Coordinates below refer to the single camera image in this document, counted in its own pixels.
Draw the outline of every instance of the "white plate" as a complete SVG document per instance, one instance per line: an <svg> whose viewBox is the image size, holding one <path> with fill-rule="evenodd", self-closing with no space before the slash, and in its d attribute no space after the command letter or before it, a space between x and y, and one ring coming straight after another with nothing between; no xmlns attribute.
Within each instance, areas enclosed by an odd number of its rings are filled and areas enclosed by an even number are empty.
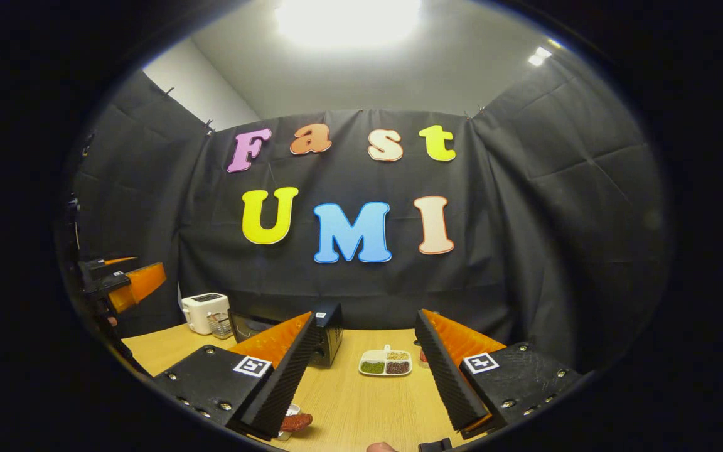
<svg viewBox="0 0 723 452"><path fill-rule="evenodd" d="M387 358L387 355L390 353L405 353L407 357L405 360L389 360ZM364 372L362 370L362 364L368 362L368 363L384 363L384 372L382 373L371 373L371 372ZM409 363L409 370L407 370L404 373L387 373L387 363ZM383 350L368 350L367 352L364 352L364 354L361 355L361 360L359 360L359 372L363 373L364 375L374 375L374 377L401 377L401 375L409 375L411 373L411 354L409 352L406 352L404 350L392 350L390 349L390 344L387 344L384 346Z"/></svg>
<svg viewBox="0 0 723 452"><path fill-rule="evenodd" d="M301 407L297 406L296 404L290 404L289 409L286 410L287 416L293 416L295 414L298 414L301 412ZM292 432L278 432L278 441L286 441L289 439L289 437L292 436Z"/></svg>

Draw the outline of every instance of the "ceiling light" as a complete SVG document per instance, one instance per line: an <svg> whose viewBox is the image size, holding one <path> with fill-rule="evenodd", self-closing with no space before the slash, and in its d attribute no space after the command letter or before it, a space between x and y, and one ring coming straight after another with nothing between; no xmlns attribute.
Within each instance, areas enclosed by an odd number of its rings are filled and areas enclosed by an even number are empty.
<svg viewBox="0 0 723 452"><path fill-rule="evenodd" d="M534 52L534 55L537 55L538 57L545 60L546 58L551 57L551 52L547 51L544 48L537 48L537 51Z"/></svg>
<svg viewBox="0 0 723 452"><path fill-rule="evenodd" d="M276 9L279 29L313 48L393 43L417 24L420 0L286 0Z"/></svg>
<svg viewBox="0 0 723 452"><path fill-rule="evenodd" d="M535 66L540 66L540 64L543 64L543 60L545 60L545 58L542 58L538 55L532 55L528 58L528 62L534 64Z"/></svg>

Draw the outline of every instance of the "white toaster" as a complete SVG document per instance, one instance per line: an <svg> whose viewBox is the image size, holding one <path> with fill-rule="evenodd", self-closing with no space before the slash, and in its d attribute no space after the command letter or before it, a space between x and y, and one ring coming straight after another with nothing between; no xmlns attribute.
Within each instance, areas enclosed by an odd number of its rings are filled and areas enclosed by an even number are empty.
<svg viewBox="0 0 723 452"><path fill-rule="evenodd" d="M227 301L227 295L222 294L202 294L193 297L183 298L180 302L183 315L189 323L192 331L201 335L209 335L210 326L208 325L208 316L217 312L226 313L230 308Z"/></svg>

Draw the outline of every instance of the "wooden table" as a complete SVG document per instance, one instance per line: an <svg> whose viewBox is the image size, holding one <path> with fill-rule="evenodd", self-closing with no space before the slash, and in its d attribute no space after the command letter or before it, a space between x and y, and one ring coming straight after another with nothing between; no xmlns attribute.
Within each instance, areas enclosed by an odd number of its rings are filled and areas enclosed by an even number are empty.
<svg viewBox="0 0 723 452"><path fill-rule="evenodd" d="M414 330L345 330L343 334L333 366L307 367L292 400L302 412L313 415L313 423L288 441L273 440L269 444L295 452L327 448L364 452L379 441L399 451L416 450L419 443L443 438L451 438L453 446L473 441L463 440L451 427L431 372L419 366L420 349L414 345ZM124 344L147 372L157 375L203 345L229 348L235 339L199 335L183 324L126 338ZM410 352L410 374L367 377L359 373L362 353L382 349L385 344L393 350Z"/></svg>

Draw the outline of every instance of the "foam letter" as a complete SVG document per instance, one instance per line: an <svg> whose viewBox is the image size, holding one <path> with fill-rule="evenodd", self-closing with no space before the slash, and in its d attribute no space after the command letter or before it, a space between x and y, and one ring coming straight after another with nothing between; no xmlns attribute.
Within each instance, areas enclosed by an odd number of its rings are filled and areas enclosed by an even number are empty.
<svg viewBox="0 0 723 452"><path fill-rule="evenodd" d="M394 162L404 157L404 149L398 144L401 136L396 131L385 131L384 129L376 129L367 136L370 144L367 153L373 160L384 160L385 162Z"/></svg>
<svg viewBox="0 0 723 452"><path fill-rule="evenodd" d="M456 157L453 149L445 149L445 140L453 140L454 135L451 132L443 131L442 126L427 127L420 131L419 135L426 138L426 151L428 156L434 160L448 162Z"/></svg>
<svg viewBox="0 0 723 452"><path fill-rule="evenodd" d="M425 196L414 200L414 206L422 218L422 243L418 247L423 254L443 254L454 249L445 230L445 214L442 208L448 200L441 196Z"/></svg>
<svg viewBox="0 0 723 452"><path fill-rule="evenodd" d="M293 186L284 186L275 190L278 198L278 218L275 226L270 229L261 227L261 205L269 193L266 190L248 191L242 196L244 201L244 214L242 217L242 232L247 240L256 244L273 244L281 241L289 234L292 223L292 200L298 189Z"/></svg>
<svg viewBox="0 0 723 452"><path fill-rule="evenodd" d="M346 261L353 259L359 243L364 240L359 261L385 262L392 258L387 249L387 234L385 234L384 220L390 204L367 203L361 207L356 224L350 225L348 217L336 204L319 204L314 208L314 215L319 218L319 251L314 260L320 264L332 264L339 260L339 255L333 250L333 242L342 251Z"/></svg>
<svg viewBox="0 0 723 452"><path fill-rule="evenodd" d="M233 162L227 167L227 172L235 173L249 168L250 157L256 158L261 151L261 140L266 141L270 137L272 131L269 128L236 135L236 151L233 152Z"/></svg>
<svg viewBox="0 0 723 452"><path fill-rule="evenodd" d="M292 141L289 150L292 154L305 154L306 152L322 152L331 147L328 139L328 126L325 124L309 124L295 132L297 137Z"/></svg>

